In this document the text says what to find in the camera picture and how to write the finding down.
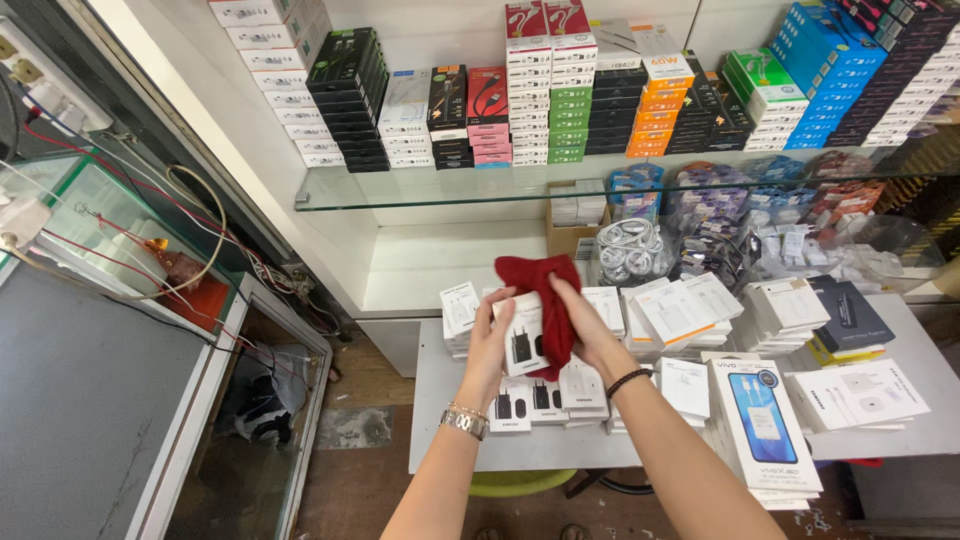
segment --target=silver watch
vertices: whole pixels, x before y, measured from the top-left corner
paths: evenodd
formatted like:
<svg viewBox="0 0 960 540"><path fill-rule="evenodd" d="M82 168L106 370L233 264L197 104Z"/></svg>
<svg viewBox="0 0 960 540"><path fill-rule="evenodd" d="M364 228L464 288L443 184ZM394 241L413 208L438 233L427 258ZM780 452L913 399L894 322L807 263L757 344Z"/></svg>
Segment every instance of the silver watch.
<svg viewBox="0 0 960 540"><path fill-rule="evenodd" d="M483 418L477 418L459 410L445 410L444 414L440 415L440 425L443 424L458 430L464 430L481 441L487 436L487 422Z"/></svg>

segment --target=glass shelf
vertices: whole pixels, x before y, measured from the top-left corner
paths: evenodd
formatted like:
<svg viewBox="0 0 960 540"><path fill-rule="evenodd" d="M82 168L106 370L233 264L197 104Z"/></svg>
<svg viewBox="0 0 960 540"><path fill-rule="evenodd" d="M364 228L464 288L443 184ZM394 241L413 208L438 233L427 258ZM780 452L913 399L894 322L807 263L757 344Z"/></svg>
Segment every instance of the glass shelf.
<svg viewBox="0 0 960 540"><path fill-rule="evenodd" d="M917 176L944 176L960 173L960 126L941 127L940 133L919 139L909 139L900 147L886 148L818 148L780 152L710 152L684 154L650 159L627 159L622 155L587 156L580 163L509 167L503 169L461 169L438 171L432 167L410 167L389 172L350 174L345 167L317 167L309 169L301 192L309 193L309 200L296 203L297 211L336 209L377 209L457 205L467 203L495 203L564 197L551 196L547 185L553 182L585 179L607 179L614 170L649 162L665 169L664 188L657 191L702 189L702 186L679 186L673 183L676 173L694 161L724 163L746 170L749 163L776 155L792 160L810 162L830 151L869 158L874 164L869 171L842 178L816 178L804 171L800 177L775 184L805 184L837 180L868 180L876 178L909 178ZM747 187L769 185L751 179L735 185ZM612 190L577 193L576 195L611 194ZM651 189L616 191L617 194L642 193Z"/></svg>

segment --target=red cloth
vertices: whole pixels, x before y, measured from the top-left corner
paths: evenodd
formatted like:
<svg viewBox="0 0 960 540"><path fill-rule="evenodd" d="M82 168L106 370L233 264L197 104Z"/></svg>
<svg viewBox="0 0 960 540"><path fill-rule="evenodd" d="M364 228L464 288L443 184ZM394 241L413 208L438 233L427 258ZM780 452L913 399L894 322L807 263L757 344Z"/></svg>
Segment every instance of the red cloth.
<svg viewBox="0 0 960 540"><path fill-rule="evenodd" d="M580 291L580 276L577 268L567 255L551 258L498 257L493 262L496 275L506 286L516 286L517 294L537 291L543 302L543 354L550 361L550 367L528 373L530 377L543 377L554 381L560 377L560 370L570 361L573 340L576 334L570 317L566 314L564 302L550 287L550 272L558 278L567 280L573 288Z"/></svg>

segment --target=gold bracelet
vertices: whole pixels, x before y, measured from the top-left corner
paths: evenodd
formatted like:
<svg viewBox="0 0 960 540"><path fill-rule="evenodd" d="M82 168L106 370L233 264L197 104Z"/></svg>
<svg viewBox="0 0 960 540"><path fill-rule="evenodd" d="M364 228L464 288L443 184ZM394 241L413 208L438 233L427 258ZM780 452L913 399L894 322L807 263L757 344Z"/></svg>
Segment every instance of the gold bracelet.
<svg viewBox="0 0 960 540"><path fill-rule="evenodd" d="M463 405L458 404L457 402L449 402L449 403L447 403L446 405L447 405L447 406L452 406L453 408L459 408L460 410L462 410L462 411L464 411L464 412L468 412L468 413L472 414L473 416L479 416L480 418L483 418L485 421L487 420L487 415L484 414L484 413L482 413L482 412L480 412L479 410L477 410L477 409L475 409L475 408L470 408L470 407L468 407L468 406L463 406Z"/></svg>

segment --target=white table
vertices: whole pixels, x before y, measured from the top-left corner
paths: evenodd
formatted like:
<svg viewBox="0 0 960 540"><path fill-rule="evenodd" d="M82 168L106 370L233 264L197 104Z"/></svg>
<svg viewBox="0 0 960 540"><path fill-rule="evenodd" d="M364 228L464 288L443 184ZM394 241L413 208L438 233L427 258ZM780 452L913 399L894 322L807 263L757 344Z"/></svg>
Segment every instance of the white table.
<svg viewBox="0 0 960 540"><path fill-rule="evenodd" d="M926 335L923 327L896 295L867 297L897 337L887 355L924 397L931 412L898 432L836 432L807 437L814 459L892 457L960 453L960 380ZM787 358L777 360L782 372L798 371ZM454 362L443 340L440 319L420 325L420 357L414 397L409 471L416 473L440 415L457 391L466 364ZM607 435L602 426L564 430L535 426L530 434L491 435L477 456L476 471L600 469L640 465L630 438Z"/></svg>

